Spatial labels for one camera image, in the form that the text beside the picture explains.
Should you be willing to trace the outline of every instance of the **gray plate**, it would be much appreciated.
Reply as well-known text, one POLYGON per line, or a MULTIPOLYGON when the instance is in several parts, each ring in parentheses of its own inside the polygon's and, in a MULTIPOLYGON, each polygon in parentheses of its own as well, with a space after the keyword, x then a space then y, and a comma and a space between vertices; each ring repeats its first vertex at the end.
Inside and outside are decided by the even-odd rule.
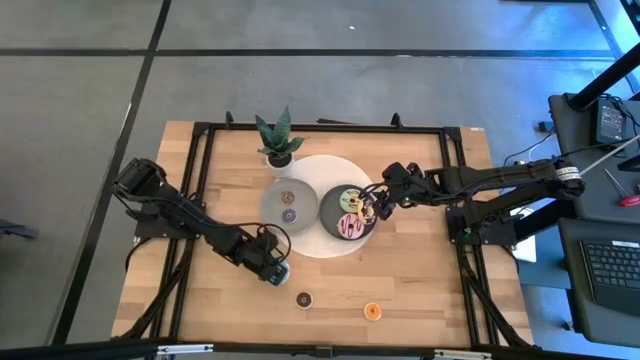
POLYGON ((318 195, 306 182, 284 178, 267 188, 262 197, 260 212, 265 222, 276 224, 287 234, 293 235, 306 230, 318 217, 318 195), (291 191, 295 196, 290 205, 282 202, 281 196, 285 191, 291 191), (287 209, 293 209, 296 212, 297 218, 292 223, 285 223, 282 220, 282 213, 287 209))
POLYGON ((340 220, 342 215, 347 213, 346 211, 342 210, 342 207, 340 207, 340 195, 342 195, 342 193, 347 189, 358 189, 362 191, 361 187, 348 184, 339 185, 329 190, 327 194, 322 198, 322 202, 320 203, 320 222, 322 223, 322 226, 325 228, 325 230, 327 230, 327 232, 336 239, 345 241, 359 240, 371 233, 371 230, 373 230, 373 228, 375 227, 378 219, 376 219, 373 224, 366 225, 364 227, 364 232, 357 239, 345 239, 340 236, 340 233, 338 232, 338 221, 340 220))

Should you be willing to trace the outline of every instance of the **potted plant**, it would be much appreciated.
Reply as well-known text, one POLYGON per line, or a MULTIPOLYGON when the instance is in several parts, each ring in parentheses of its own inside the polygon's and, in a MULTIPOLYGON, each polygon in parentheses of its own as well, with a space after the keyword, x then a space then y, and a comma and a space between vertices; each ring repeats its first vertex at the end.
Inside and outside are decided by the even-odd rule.
POLYGON ((264 145, 258 151, 267 156, 267 165, 273 171, 273 175, 275 177, 289 176, 295 162, 293 152, 298 150, 304 141, 301 137, 289 141, 289 133, 291 132, 289 106, 284 108, 284 112, 280 115, 273 129, 258 115, 256 115, 256 125, 264 145))

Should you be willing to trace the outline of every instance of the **orange donut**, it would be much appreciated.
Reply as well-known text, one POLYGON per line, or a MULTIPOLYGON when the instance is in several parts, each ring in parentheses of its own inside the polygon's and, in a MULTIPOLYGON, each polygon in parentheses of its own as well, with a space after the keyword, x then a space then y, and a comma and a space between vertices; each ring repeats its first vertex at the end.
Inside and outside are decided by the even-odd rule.
POLYGON ((376 303, 368 303, 364 306, 364 317, 370 321, 377 321, 382 317, 382 307, 376 303))

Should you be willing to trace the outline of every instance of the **butcher block tabletop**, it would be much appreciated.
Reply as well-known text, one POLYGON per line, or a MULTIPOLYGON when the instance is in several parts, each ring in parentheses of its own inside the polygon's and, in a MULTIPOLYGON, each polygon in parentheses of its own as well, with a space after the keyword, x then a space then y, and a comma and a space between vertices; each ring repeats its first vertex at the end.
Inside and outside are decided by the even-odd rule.
MULTIPOLYGON (((179 188, 193 122, 167 123, 157 162, 179 188)), ((467 165, 491 167, 486 134, 461 128, 467 165)), ((373 182, 391 163, 416 162, 423 170, 442 167, 436 135, 292 132, 306 138, 298 159, 327 154, 358 165, 373 182)), ((260 200, 274 178, 257 131, 218 130, 204 201, 207 213, 225 223, 262 221, 260 200)), ((202 158, 199 147, 196 164, 202 158)), ((455 165, 453 143, 449 144, 455 165)), ((198 178, 199 166, 192 176, 198 178)), ((496 193, 482 194, 484 198, 496 193)), ((262 282, 196 240, 178 338, 264 344, 334 344, 424 347, 470 346, 455 248, 449 243, 445 207, 396 208, 378 221, 369 240, 355 252, 316 259, 291 252, 289 280, 278 287, 262 282), (297 307, 300 292, 313 296, 307 310, 297 307), (382 318, 372 322, 363 307, 376 302, 382 318)), ((255 234, 255 227, 245 228, 255 234)), ((152 239, 131 258, 113 335, 128 330, 158 291, 167 239, 152 239)), ((513 258, 500 247, 484 246, 491 296, 518 334, 532 343, 513 258)), ((475 299, 481 340, 487 341, 480 302, 475 299)), ((161 335, 168 333, 173 297, 167 302, 161 335)))

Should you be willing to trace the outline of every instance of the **keyboard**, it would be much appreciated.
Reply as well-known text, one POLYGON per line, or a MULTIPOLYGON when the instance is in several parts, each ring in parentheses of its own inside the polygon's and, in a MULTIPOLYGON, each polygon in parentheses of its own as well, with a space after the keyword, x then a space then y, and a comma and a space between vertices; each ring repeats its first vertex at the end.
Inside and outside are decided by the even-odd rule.
POLYGON ((640 243, 583 240, 580 245, 593 300, 609 309, 640 316, 640 243))

